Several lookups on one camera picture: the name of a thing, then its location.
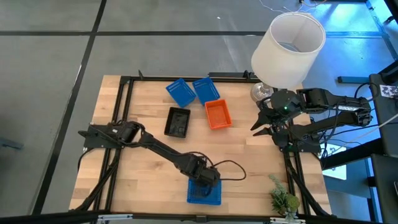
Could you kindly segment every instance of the orange basket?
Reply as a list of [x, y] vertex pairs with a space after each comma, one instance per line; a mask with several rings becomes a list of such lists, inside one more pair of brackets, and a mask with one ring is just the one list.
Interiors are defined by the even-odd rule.
[[227, 128], [232, 125], [225, 100], [208, 101], [205, 103], [205, 108], [211, 129]]

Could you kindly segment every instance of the white lampshade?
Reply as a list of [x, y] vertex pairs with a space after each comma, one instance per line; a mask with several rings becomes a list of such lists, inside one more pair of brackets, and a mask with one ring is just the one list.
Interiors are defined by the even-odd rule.
[[254, 51], [252, 69], [269, 86], [294, 87], [307, 76], [325, 39], [325, 30], [311, 15], [281, 14], [271, 22]]

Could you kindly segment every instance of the black plastic bin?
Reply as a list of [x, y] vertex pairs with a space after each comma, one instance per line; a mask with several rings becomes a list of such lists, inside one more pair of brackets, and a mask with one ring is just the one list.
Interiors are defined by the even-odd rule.
[[185, 138], [187, 135], [190, 114], [190, 110], [170, 107], [164, 134], [178, 138]]

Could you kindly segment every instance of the blue basket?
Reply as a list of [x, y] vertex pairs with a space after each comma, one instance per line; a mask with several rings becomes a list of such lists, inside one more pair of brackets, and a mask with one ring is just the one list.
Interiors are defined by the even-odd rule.
[[220, 98], [220, 94], [218, 94], [213, 81], [209, 77], [194, 81], [192, 85], [202, 105], [207, 101], [218, 100]]
[[208, 187], [197, 186], [193, 179], [189, 179], [187, 202], [203, 205], [221, 205], [221, 181], [218, 181], [217, 186], [213, 187], [208, 196], [204, 196], [208, 189]]
[[182, 78], [167, 86], [166, 90], [181, 108], [190, 104], [196, 97], [195, 93]]

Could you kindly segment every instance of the wooden table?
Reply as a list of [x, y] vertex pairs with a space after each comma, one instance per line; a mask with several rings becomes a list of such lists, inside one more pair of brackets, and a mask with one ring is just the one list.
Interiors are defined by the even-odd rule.
[[[119, 80], [120, 76], [104, 76], [92, 120], [95, 124], [111, 121]], [[121, 154], [111, 211], [279, 216], [272, 211], [269, 192], [275, 185], [268, 175], [274, 174], [287, 187], [283, 155], [270, 136], [252, 136], [254, 131], [250, 128], [259, 111], [250, 97], [252, 83], [215, 83], [221, 98], [227, 102], [233, 120], [231, 128], [211, 130], [204, 107], [196, 98], [186, 107], [191, 110], [191, 116], [185, 139], [164, 135], [169, 108], [178, 107], [165, 89], [170, 83], [135, 81], [128, 120], [142, 123], [155, 138], [180, 152], [200, 151], [213, 162], [234, 160], [245, 168], [248, 176], [243, 181], [223, 182], [220, 206], [190, 204], [187, 203], [188, 178], [171, 162], [148, 149], [125, 148]], [[294, 119], [295, 124], [309, 122], [307, 114]], [[97, 184], [103, 156], [104, 149], [96, 149], [83, 158], [70, 208], [79, 206]], [[319, 161], [309, 153], [301, 153], [300, 157], [307, 188], [323, 209], [331, 212]], [[222, 178], [243, 175], [238, 167], [229, 163], [220, 165], [219, 172]], [[300, 195], [297, 186], [295, 191]], [[100, 208], [104, 208], [107, 192], [106, 186]]]

